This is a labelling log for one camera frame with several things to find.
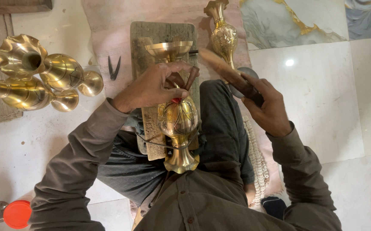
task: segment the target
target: engraved brass vase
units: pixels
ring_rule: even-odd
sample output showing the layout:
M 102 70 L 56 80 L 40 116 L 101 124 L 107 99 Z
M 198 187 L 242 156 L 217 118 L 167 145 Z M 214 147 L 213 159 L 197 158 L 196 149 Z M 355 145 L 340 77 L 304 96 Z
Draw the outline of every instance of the engraved brass vase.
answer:
M 209 1 L 204 13 L 214 18 L 215 29 L 210 38 L 214 52 L 235 70 L 233 55 L 237 48 L 237 31 L 234 26 L 225 22 L 223 16 L 228 3 L 228 0 Z
M 51 103 L 56 110 L 68 112 L 75 109 L 79 102 L 76 90 L 52 92 L 48 85 L 33 76 L 30 80 L 0 80 L 0 98 L 21 111 L 39 110 Z
M 154 58 L 167 63 L 180 61 L 192 45 L 193 41 L 177 41 L 148 45 L 145 48 Z M 178 103 L 166 102 L 158 105 L 157 124 L 161 132 L 171 138 L 173 147 L 183 148 L 173 149 L 172 155 L 165 158 L 165 168 L 178 174 L 195 170 L 200 156 L 193 157 L 186 147 L 190 134 L 197 132 L 198 112 L 193 99 L 187 97 Z
M 65 54 L 51 54 L 43 62 L 42 81 L 51 88 L 63 91 L 78 89 L 85 96 L 95 96 L 103 89 L 103 79 L 95 71 L 83 71 L 80 64 Z
M 194 101 L 187 97 L 179 103 L 160 104 L 157 120 L 162 133 L 171 138 L 173 147 L 183 148 L 188 144 L 190 134 L 196 132 L 198 112 Z M 168 171 L 181 174 L 187 170 L 195 170 L 199 160 L 199 155 L 193 157 L 188 148 L 173 149 L 173 154 L 166 157 L 164 166 Z
M 3 40 L 0 70 L 12 79 L 26 81 L 39 74 L 42 81 L 55 90 L 78 89 L 89 97 L 103 89 L 103 79 L 98 73 L 83 71 L 80 64 L 68 55 L 47 55 L 39 40 L 26 34 Z

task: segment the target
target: man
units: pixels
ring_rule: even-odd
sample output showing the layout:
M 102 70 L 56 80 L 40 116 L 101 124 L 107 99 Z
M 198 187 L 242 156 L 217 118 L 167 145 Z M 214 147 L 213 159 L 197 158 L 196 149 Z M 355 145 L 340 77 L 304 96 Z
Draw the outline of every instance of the man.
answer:
M 264 97 L 262 108 L 244 105 L 272 142 L 292 202 L 284 221 L 248 208 L 244 185 L 253 182 L 247 139 L 236 101 L 220 80 L 200 86 L 206 143 L 198 169 L 167 172 L 162 161 L 136 152 L 135 136 L 119 129 L 135 108 L 188 96 L 165 89 L 172 73 L 190 71 L 184 62 L 150 67 L 113 100 L 106 100 L 69 134 L 69 144 L 47 165 L 35 187 L 32 230 L 104 230 L 91 221 L 85 192 L 99 179 L 147 212 L 135 230 L 341 230 L 315 153 L 303 146 L 285 113 L 282 95 L 265 79 L 246 78 Z

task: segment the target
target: pink cloth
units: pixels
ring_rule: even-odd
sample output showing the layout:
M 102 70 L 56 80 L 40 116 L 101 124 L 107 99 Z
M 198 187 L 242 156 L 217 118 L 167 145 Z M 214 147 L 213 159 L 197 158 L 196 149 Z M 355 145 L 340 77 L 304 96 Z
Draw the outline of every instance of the pink cloth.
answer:
M 248 55 L 247 40 L 243 28 L 238 0 L 229 0 L 224 17 L 227 23 L 237 29 L 238 46 L 234 53 L 236 67 L 251 67 Z M 103 76 L 104 87 L 107 97 L 114 97 L 132 82 L 131 73 L 131 50 L 130 50 L 130 24 L 133 21 L 149 21 L 164 23 L 189 23 L 198 30 L 198 48 L 206 48 L 209 44 L 213 19 L 203 13 L 208 0 L 82 0 L 82 5 L 87 15 L 91 29 L 93 50 L 96 52 L 100 72 Z M 110 80 L 108 72 L 108 56 L 115 68 L 121 56 L 119 75 L 115 81 Z M 212 70 L 208 70 L 201 58 L 198 59 L 200 68 L 200 83 L 209 79 L 218 79 L 219 76 Z M 242 105 L 243 115 L 249 115 Z M 265 133 L 258 130 L 258 125 L 253 121 L 253 127 L 257 132 L 257 142 L 264 146 L 264 158 L 267 162 L 270 185 L 267 188 L 268 195 L 281 191 L 281 182 L 278 176 L 278 166 L 272 160 L 270 141 L 263 140 Z

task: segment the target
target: red cap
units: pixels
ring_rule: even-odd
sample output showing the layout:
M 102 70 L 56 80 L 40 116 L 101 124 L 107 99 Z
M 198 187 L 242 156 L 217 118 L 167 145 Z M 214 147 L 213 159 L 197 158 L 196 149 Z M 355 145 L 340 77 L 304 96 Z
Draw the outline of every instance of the red cap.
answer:
M 27 227 L 31 214 L 30 202 L 18 200 L 4 209 L 3 219 L 10 228 L 20 229 Z

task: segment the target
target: pliers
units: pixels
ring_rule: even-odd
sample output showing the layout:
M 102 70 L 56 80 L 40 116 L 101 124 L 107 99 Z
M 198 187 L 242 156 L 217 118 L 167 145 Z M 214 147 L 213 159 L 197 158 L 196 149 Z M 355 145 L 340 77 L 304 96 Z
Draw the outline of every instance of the pliers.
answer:
M 109 56 L 109 73 L 110 73 L 110 79 L 113 81 L 116 80 L 117 74 L 119 73 L 120 61 L 121 61 L 121 56 L 119 58 L 119 62 L 117 63 L 116 71 L 113 73 L 113 67 L 111 66 L 111 60 Z

